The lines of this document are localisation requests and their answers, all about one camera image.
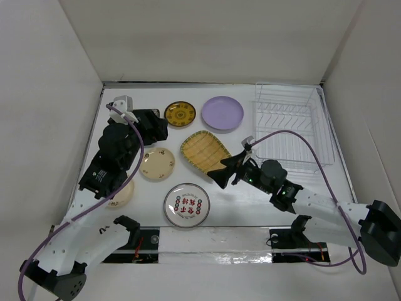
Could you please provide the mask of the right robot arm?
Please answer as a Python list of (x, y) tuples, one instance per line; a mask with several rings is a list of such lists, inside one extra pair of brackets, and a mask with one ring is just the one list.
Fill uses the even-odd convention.
[(222, 169), (207, 175), (221, 188), (230, 178), (233, 185), (244, 181), (270, 196), (270, 203), (297, 217), (289, 238), (296, 246), (307, 243), (334, 243), (361, 248), (375, 261), (396, 267), (400, 261), (400, 217), (382, 201), (372, 204), (336, 202), (287, 180), (287, 171), (278, 161), (260, 166), (246, 152), (221, 160)]

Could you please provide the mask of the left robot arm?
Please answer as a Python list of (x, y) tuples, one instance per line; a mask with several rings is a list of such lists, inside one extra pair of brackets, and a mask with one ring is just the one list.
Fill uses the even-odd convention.
[(98, 140), (98, 151), (78, 183), (62, 223), (20, 268), (18, 282), (28, 277), (58, 300), (74, 300), (86, 274), (115, 250), (138, 245), (140, 223), (125, 215), (102, 222), (108, 203), (128, 186), (145, 156), (145, 147), (168, 137), (167, 121), (151, 109), (124, 112), (112, 108)]

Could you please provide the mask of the bamboo weave pattern tray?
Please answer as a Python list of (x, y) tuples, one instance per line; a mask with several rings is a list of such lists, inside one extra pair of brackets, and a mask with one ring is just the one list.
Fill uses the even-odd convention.
[(221, 160), (232, 156), (224, 144), (206, 130), (200, 130), (186, 138), (180, 146), (180, 153), (191, 166), (205, 175), (209, 171), (225, 168)]

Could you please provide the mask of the yellow brown patterned plate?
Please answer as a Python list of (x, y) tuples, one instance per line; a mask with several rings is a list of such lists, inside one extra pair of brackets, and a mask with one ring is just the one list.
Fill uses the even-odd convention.
[(173, 127), (190, 125), (196, 118), (196, 115), (195, 107), (189, 102), (173, 102), (164, 111), (165, 119)]

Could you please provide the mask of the cream plate with motifs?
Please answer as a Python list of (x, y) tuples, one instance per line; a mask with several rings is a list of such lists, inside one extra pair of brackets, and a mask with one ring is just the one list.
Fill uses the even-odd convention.
[(145, 151), (140, 172), (149, 180), (163, 181), (173, 173), (174, 167), (173, 153), (164, 147), (155, 147)]

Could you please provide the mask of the white plate red characters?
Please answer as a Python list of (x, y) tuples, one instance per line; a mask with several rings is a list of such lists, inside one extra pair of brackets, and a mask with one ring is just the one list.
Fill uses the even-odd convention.
[(200, 186), (182, 183), (174, 186), (165, 196), (164, 215), (174, 226), (190, 229), (200, 226), (208, 217), (211, 202)]

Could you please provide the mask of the purple round plate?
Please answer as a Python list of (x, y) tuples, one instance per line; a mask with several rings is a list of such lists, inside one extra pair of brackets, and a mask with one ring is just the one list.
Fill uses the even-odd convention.
[(203, 105), (201, 115), (203, 121), (213, 129), (234, 130), (244, 118), (244, 109), (232, 97), (216, 96)]

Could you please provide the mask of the cream plate with ink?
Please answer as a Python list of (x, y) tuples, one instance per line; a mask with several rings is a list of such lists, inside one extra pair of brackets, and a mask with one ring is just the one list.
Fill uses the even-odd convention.
[(135, 189), (135, 183), (131, 180), (115, 197), (107, 204), (108, 209), (117, 209), (128, 204), (132, 198)]

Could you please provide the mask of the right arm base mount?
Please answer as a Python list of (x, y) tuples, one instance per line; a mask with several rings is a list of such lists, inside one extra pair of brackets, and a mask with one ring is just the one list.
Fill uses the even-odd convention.
[(308, 216), (298, 216), (289, 228), (271, 228), (266, 245), (273, 263), (330, 263), (327, 244), (313, 243), (303, 234)]

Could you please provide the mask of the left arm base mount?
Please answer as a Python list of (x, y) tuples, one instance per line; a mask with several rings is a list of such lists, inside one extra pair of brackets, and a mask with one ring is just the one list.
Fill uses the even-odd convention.
[(113, 223), (123, 226), (128, 230), (130, 236), (127, 243), (107, 256), (103, 263), (149, 264), (159, 262), (160, 228), (143, 228), (140, 223), (127, 216), (120, 216)]

